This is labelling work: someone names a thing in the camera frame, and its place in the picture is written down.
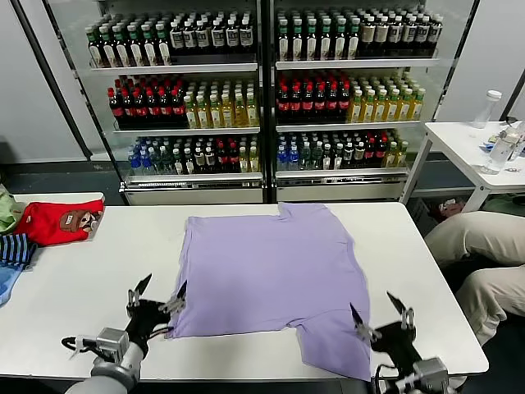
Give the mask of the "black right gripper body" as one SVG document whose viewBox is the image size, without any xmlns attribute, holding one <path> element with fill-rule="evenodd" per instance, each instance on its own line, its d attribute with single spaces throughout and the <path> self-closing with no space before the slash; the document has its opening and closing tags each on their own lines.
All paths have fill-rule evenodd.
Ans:
<svg viewBox="0 0 525 394">
<path fill-rule="evenodd" d="M 416 337 L 416 328 L 413 325 L 403 325 L 401 321 L 397 321 L 376 328 L 375 332 L 372 349 L 388 354 L 397 369 L 412 369 L 414 363 L 422 360 L 413 346 Z"/>
</svg>

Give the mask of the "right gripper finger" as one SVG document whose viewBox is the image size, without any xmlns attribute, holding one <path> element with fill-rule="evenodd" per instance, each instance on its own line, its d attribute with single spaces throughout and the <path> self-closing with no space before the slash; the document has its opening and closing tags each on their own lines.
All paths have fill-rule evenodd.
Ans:
<svg viewBox="0 0 525 394">
<path fill-rule="evenodd" d="M 402 329 L 414 329 L 415 328 L 415 323 L 414 323 L 415 314 L 414 314 L 413 308 L 406 307 L 399 298 L 392 295 L 389 291 L 386 294 L 389 297 L 395 309 L 398 311 L 398 313 L 401 316 L 401 328 Z"/>
<path fill-rule="evenodd" d="M 361 318 L 359 312 L 354 308 L 353 304 L 349 304 L 352 318 L 354 320 L 354 327 L 357 334 L 364 339 L 364 341 L 377 341 L 382 339 L 382 334 L 375 329 L 370 328 Z"/>
</svg>

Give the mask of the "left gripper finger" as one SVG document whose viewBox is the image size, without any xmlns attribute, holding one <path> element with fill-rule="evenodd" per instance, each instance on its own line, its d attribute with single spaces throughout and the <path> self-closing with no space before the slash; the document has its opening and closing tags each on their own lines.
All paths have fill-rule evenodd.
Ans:
<svg viewBox="0 0 525 394">
<path fill-rule="evenodd" d="M 168 302 L 160 305 L 158 310 L 169 315 L 179 314 L 185 308 L 186 291 L 187 281 L 184 281 L 176 295 L 170 298 Z"/>
<path fill-rule="evenodd" d="M 129 289 L 128 290 L 128 303 L 127 308 L 135 307 L 139 305 L 140 297 L 145 292 L 150 280 L 152 278 L 152 274 L 149 274 L 144 279 L 140 280 L 134 290 Z"/>
</svg>

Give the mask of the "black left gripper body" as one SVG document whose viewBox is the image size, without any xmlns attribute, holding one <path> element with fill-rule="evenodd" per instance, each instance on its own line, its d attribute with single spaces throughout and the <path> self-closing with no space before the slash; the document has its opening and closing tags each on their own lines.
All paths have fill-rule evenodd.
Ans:
<svg viewBox="0 0 525 394">
<path fill-rule="evenodd" d="M 156 326 L 168 324 L 170 314 L 163 310 L 163 303 L 154 300 L 139 300 L 139 304 L 126 306 L 130 321 L 125 331 L 129 341 L 135 343 L 143 352 L 148 352 L 148 340 Z"/>
</svg>

